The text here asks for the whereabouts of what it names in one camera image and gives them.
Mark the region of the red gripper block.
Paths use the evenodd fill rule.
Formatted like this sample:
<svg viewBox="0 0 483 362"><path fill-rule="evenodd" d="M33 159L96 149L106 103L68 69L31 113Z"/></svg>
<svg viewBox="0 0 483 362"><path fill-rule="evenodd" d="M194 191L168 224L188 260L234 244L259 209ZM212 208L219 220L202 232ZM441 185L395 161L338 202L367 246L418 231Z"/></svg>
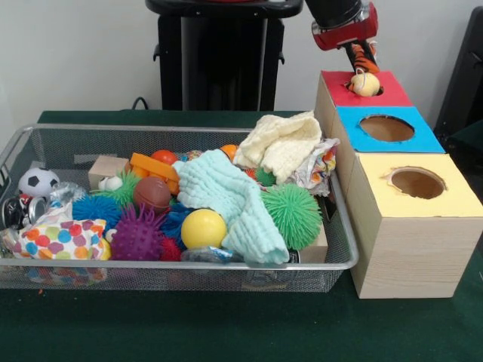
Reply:
<svg viewBox="0 0 483 362"><path fill-rule="evenodd" d="M377 64L377 41L373 38L378 30L377 10L373 2L362 2L355 16L343 25L333 28L323 28L315 21L312 22L312 35L315 43L323 51L343 48L356 71L356 57L359 43L365 50L365 56Z"/></svg>

